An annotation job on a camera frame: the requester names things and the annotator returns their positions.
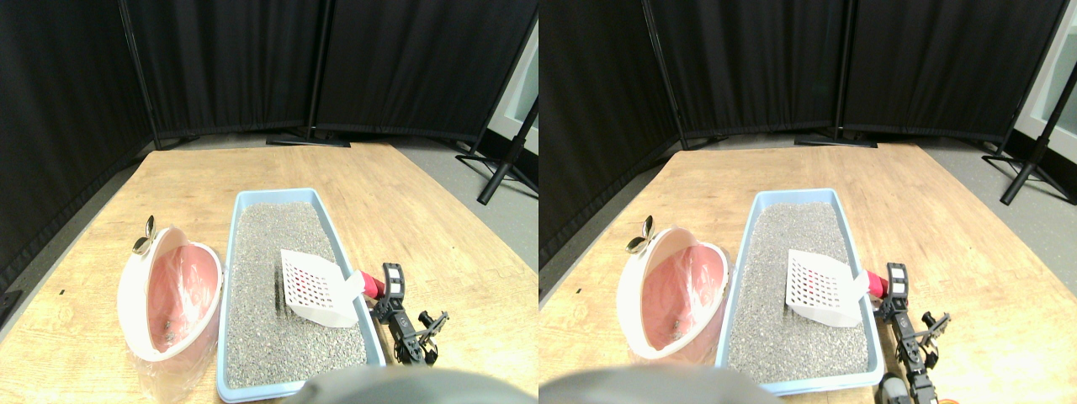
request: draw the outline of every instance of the black room divider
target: black room divider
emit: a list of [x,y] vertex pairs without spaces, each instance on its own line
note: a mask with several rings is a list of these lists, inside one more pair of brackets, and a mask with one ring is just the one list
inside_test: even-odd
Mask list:
[[129,1],[160,138],[303,126],[320,1]]
[[847,129],[999,142],[1066,2],[857,3]]
[[543,1],[541,13],[554,50],[538,82],[544,266],[677,131],[640,3]]
[[337,0],[318,128],[476,141],[537,0]]
[[114,2],[0,1],[0,290],[146,144],[128,55]]
[[843,125],[1003,141],[1064,5],[544,0],[540,265],[675,141],[677,117],[686,138]]
[[653,2],[685,137],[834,125],[843,4]]

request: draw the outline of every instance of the gray object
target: gray object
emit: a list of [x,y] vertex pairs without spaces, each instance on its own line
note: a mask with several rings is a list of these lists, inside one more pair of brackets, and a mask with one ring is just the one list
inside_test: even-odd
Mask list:
[[542,403],[777,404],[782,401],[729,368],[647,365],[576,373],[538,389]]
[[227,384],[233,389],[305,380],[366,363],[360,324],[331,329],[283,302],[280,250],[336,262],[309,203],[254,204],[236,229],[227,323]]
[[489,376],[424,366],[353,366],[307,380],[285,404],[532,404],[535,398]]
[[729,366],[758,384],[868,371],[865,324],[831,328],[785,306],[789,249],[849,264],[830,204],[774,204],[764,209],[752,231],[746,257],[741,257],[747,261],[729,334]]

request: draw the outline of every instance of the scoop handle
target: scoop handle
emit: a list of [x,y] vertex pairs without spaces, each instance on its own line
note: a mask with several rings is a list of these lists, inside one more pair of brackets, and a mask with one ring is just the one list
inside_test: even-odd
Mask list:
[[370,296],[373,299],[379,299],[386,294],[386,283],[362,270],[351,274],[351,277],[345,281],[345,289],[350,299],[358,297],[360,294]]

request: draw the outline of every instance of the wooden table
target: wooden table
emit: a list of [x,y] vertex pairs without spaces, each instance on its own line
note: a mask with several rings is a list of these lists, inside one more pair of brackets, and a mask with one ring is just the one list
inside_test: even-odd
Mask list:
[[[1077,298],[979,199],[911,144],[681,152],[591,247],[540,312],[540,382],[629,363],[617,282],[648,214],[737,253],[755,194],[833,187],[865,269],[909,268],[910,317],[952,321],[929,372],[961,403],[1077,402]],[[893,338],[883,350],[894,367]],[[869,403],[871,389],[787,396]]]
[[[224,262],[237,193],[306,186],[321,195],[352,268],[380,279],[381,263],[404,267],[418,326],[419,311],[449,312],[437,367],[537,393],[536,274],[403,154],[356,143],[151,153],[0,343],[0,402],[145,401],[116,317],[120,274],[145,219],[174,224]],[[381,326],[383,350],[389,335]],[[215,376],[210,365],[187,400],[220,401]]]

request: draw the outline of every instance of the litter box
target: litter box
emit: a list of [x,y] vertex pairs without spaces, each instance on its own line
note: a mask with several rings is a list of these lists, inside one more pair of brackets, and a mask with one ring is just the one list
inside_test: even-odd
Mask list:
[[[861,269],[861,260],[856,255],[856,245],[853,242],[853,235],[849,231],[849,223],[845,222],[845,212],[841,209],[838,193],[833,189],[766,191],[756,194],[755,201],[752,204],[752,211],[749,213],[747,225],[744,226],[744,237],[741,239],[740,252],[737,253],[737,266],[730,274],[729,299],[726,303],[726,311],[722,317],[722,334],[718,336],[718,353],[714,361],[715,366],[726,367],[729,363],[729,334],[732,331],[730,329],[732,328],[733,316],[737,314],[741,271],[744,269],[749,243],[752,241],[752,231],[755,228],[755,222],[759,219],[759,214],[763,213],[763,209],[774,204],[807,204],[815,201],[827,203],[834,207],[835,215],[838,218],[838,227],[841,229],[841,235],[845,238],[849,267],[852,268],[854,278],[863,273],[863,269]],[[861,298],[859,305],[862,320],[864,321],[864,337],[867,338],[868,347],[868,367],[866,372],[771,382],[760,385],[760,387],[775,395],[789,395],[878,385],[885,371],[885,362],[882,356],[882,348],[879,346],[879,330],[876,326],[871,302],[867,293]]]
[[[348,264],[348,254],[344,252],[344,248],[340,246],[340,237],[337,235],[336,228],[333,227],[333,222],[330,220],[328,214],[325,213],[325,206],[322,205],[322,198],[318,196],[318,192],[309,187],[293,190],[243,191],[236,196],[236,207],[232,213],[232,229],[228,233],[228,256],[224,270],[224,293],[221,301],[221,326],[216,340],[216,392],[221,395],[221,400],[224,400],[226,403],[240,403],[246,401],[276,399],[292,395],[299,391],[299,389],[303,388],[303,385],[306,384],[306,380],[296,380],[276,385],[232,389],[228,387],[227,382],[228,295],[230,294],[228,284],[229,279],[232,278],[232,250],[233,247],[235,247],[234,240],[236,239],[236,226],[239,224],[239,217],[242,214],[244,208],[254,204],[288,204],[294,201],[310,203],[310,205],[314,207],[314,211],[318,212],[318,219],[322,222],[322,231],[324,231],[330,237],[330,245],[333,247],[333,255],[336,259],[336,263],[340,266],[340,270],[344,271],[345,279],[351,276],[352,271],[351,266]],[[366,364],[372,366],[384,366],[386,358],[381,353],[381,343],[378,339],[377,333],[374,331],[374,321],[370,320],[370,312],[366,308],[366,303],[363,297],[360,296],[355,298],[353,304],[355,305],[355,312],[359,314],[359,328],[363,335],[363,340],[366,343]]]

